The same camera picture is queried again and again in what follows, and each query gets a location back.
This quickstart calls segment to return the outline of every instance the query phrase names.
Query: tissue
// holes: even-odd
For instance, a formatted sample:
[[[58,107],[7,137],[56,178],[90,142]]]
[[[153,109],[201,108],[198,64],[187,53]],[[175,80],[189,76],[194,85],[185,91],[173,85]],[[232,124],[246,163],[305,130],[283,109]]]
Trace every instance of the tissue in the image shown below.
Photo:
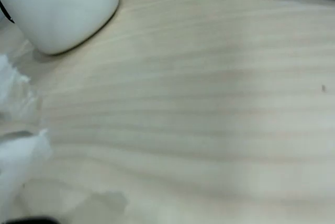
[[[41,98],[29,78],[0,55],[0,223],[24,182],[52,155],[39,129]]]

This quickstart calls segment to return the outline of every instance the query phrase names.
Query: black object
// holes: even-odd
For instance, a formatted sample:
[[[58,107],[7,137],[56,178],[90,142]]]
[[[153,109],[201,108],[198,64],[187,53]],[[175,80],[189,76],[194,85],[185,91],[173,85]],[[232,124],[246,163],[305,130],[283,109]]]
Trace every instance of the black object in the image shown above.
[[[4,13],[5,17],[7,17],[8,20],[10,20],[12,23],[14,23],[13,19],[10,17],[9,13],[5,9],[5,7],[4,7],[4,5],[2,4],[1,1],[0,1],[0,9],[1,9],[2,13]]]
[[[8,220],[3,224],[60,224],[60,223],[51,217],[39,216],[39,217],[28,217],[22,219]]]

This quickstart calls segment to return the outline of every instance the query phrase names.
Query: crumpled tissue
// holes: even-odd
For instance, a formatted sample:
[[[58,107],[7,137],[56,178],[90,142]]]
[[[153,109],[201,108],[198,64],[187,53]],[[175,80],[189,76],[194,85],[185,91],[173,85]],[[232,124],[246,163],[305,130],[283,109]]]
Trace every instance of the crumpled tissue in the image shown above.
[[[41,98],[29,78],[0,55],[0,223],[23,184],[52,155],[40,130]]]

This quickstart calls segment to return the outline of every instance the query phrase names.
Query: wooden table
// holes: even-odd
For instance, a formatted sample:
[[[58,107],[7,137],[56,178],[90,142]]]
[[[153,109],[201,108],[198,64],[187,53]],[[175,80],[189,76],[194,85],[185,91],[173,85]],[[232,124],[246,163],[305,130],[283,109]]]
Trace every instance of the wooden table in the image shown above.
[[[5,20],[0,49],[54,147],[14,216],[334,222],[335,0],[121,0],[61,56]]]

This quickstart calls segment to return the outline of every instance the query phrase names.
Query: table surface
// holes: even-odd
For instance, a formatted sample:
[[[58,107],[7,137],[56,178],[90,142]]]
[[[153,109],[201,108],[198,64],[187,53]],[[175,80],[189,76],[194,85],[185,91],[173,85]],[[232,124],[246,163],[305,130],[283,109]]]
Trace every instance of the table surface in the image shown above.
[[[54,148],[13,215],[333,223],[334,42],[335,0],[121,0],[57,57],[3,20]]]

